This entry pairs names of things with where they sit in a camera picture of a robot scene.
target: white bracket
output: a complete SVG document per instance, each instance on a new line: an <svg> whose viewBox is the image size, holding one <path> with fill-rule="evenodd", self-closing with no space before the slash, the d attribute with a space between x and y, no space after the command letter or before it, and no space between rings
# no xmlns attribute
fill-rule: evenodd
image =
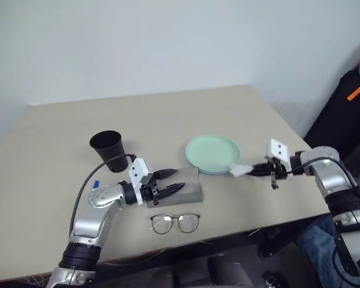
<svg viewBox="0 0 360 288"><path fill-rule="evenodd" d="M142 205L143 199L140 189L142 185L148 184L149 180L153 175L153 171L150 165L142 158L136 158L133 163L132 167L128 172L134 193L136 195L137 204Z"/></svg>
<svg viewBox="0 0 360 288"><path fill-rule="evenodd" d="M266 157L268 159L276 158L280 160L280 163L284 165L287 172L291 171L290 165L290 155L288 151L288 147L281 142L271 139L266 144Z"/></svg>

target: white wall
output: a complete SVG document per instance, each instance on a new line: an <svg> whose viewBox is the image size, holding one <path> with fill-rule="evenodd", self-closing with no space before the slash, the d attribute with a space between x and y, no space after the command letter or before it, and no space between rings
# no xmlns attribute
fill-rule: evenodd
<svg viewBox="0 0 360 288"><path fill-rule="evenodd" d="M304 136L360 60L360 0L0 0L0 138L27 104L249 84Z"/></svg>

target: glasses frame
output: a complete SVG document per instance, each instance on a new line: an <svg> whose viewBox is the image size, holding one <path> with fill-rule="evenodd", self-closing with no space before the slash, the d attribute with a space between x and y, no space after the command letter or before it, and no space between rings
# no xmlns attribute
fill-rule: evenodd
<svg viewBox="0 0 360 288"><path fill-rule="evenodd" d="M183 231L183 230L181 229L180 225L179 225L179 218L180 218L181 216L184 216L184 215L194 215L194 216L197 217L197 225L196 225L196 228L195 228L193 231L191 231L191 232L185 232L185 231ZM170 227L169 227L169 229L168 229L167 232L158 233L158 232L155 230L153 219L154 219L155 217L157 217L157 216L167 216L167 217L170 218ZM178 222L178 227L179 227L179 229L180 229L180 231L181 231L182 233L190 234L190 233L193 233L193 232L195 232L195 231L197 230L197 228L198 228L198 226L199 226L200 215L199 215L199 214L195 214L195 213L183 213L183 214L181 214L181 215L179 215L179 216L171 216L171 215L167 215L167 214L157 214L157 215L152 216L150 219L151 219L151 226L152 226L153 231L154 231L155 233L159 234L159 235L164 235L164 234L167 234L168 232L170 232L170 230L172 229L172 226L173 226L173 220L174 220L174 219L177 220L177 222Z"/></svg>

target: black paper cup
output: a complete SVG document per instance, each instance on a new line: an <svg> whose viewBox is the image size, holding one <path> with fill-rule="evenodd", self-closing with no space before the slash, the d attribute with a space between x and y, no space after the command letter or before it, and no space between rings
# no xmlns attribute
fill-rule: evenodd
<svg viewBox="0 0 360 288"><path fill-rule="evenodd" d="M116 131L102 131L93 136L89 144L100 155L103 161L125 154L121 142L121 134ZM126 157L120 157L107 164L112 172L122 172L128 167Z"/></svg>

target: eyeglasses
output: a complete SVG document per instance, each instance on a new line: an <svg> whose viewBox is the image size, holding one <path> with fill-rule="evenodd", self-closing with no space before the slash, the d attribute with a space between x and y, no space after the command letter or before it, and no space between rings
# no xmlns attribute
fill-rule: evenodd
<svg viewBox="0 0 360 288"><path fill-rule="evenodd" d="M166 214L155 215L151 217L152 228L157 234L168 233L173 224L173 219L177 219L178 226L183 233L192 233L199 226L200 215L187 213L178 217Z"/></svg>

